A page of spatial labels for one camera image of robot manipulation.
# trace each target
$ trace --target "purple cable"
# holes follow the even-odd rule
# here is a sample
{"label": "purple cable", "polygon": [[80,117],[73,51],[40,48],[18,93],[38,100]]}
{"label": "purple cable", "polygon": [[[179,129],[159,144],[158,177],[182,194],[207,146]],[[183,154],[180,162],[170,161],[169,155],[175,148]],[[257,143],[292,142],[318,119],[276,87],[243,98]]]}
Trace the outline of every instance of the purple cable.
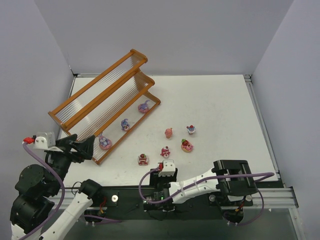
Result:
{"label": "purple cable", "polygon": [[37,226],[35,229],[33,229],[31,232],[29,232],[28,234],[26,234],[25,236],[21,237],[19,240],[24,240],[28,237],[30,237],[32,234],[34,234],[36,231],[38,231],[40,228],[42,228],[59,210],[60,206],[62,205],[62,202],[64,201],[65,198],[65,185],[64,182],[62,181],[62,179],[59,177],[59,175],[55,172],[55,170],[53,170],[48,164],[45,163],[45,161],[43,161],[40,157],[38,157],[33,151],[31,151],[28,147],[27,147],[27,143],[24,142],[23,143],[23,148],[24,150],[31,155],[31,157],[33,157],[35,160],[37,160],[40,164],[42,164],[50,173],[52,173],[52,175],[58,180],[60,186],[61,186],[61,198],[59,203],[57,204],[57,206],[55,207],[55,209],[49,214],[49,216],[46,218],[46,220],[44,220],[39,226]]}
{"label": "purple cable", "polygon": [[[139,182],[138,190],[139,190],[140,197],[141,197],[144,201],[146,201],[147,203],[149,203],[149,204],[162,204],[162,203],[165,203],[166,201],[172,199],[173,197],[175,197],[176,195],[178,195],[179,193],[181,193],[181,189],[179,189],[179,190],[176,191],[174,194],[168,196],[167,198],[165,198],[165,199],[163,199],[163,200],[160,200],[160,201],[149,201],[149,200],[147,200],[147,199],[143,196],[143,194],[142,194],[142,189],[141,189],[141,187],[142,187],[142,182],[144,181],[144,179],[145,179],[149,174],[154,173],[154,172],[156,172],[156,171],[158,171],[158,170],[159,170],[159,167],[157,167],[157,168],[155,168],[155,169],[147,172],[147,173],[141,178],[141,180],[140,180],[140,182]],[[195,186],[195,185],[197,185],[197,184],[200,184],[200,183],[202,183],[202,182],[204,182],[204,181],[211,180],[211,179],[233,179],[233,178],[248,178],[248,177],[254,178],[254,177],[261,177],[261,178],[259,178],[258,180],[255,180],[255,181],[254,181],[255,183],[257,183],[257,182],[260,182],[260,181],[262,181],[262,180],[264,180],[264,179],[270,178],[270,177],[272,177],[273,175],[275,175],[273,172],[265,172],[265,173],[255,173],[255,174],[233,174],[233,175],[209,176],[209,177],[202,178],[202,179],[200,179],[200,180],[198,180],[198,181],[196,181],[196,182],[194,182],[194,183],[191,183],[191,184],[183,187],[182,189],[183,189],[183,190],[186,190],[186,189],[191,188],[191,187],[193,187],[193,186]],[[249,221],[247,221],[247,222],[244,222],[244,223],[239,223],[239,224],[237,224],[237,226],[248,225],[248,224],[252,223],[253,221],[255,221],[256,219],[258,219],[258,218],[262,215],[262,213],[263,213],[263,211],[264,211],[264,208],[265,208],[265,202],[264,202],[264,198],[263,198],[261,192],[260,192],[258,189],[257,189],[257,191],[258,191],[258,193],[260,194],[261,200],[262,200],[261,211],[259,212],[259,214],[258,214],[257,216],[255,216],[255,217],[252,218],[251,220],[249,220]]]}
{"label": "purple cable", "polygon": [[108,222],[95,222],[95,225],[100,225],[100,224],[115,224],[115,223],[121,223],[121,220],[115,220],[115,219],[110,219],[110,218],[105,218],[101,216],[95,216],[95,215],[81,215],[81,217],[85,218],[94,218],[94,219],[100,219],[100,220],[106,220]]}

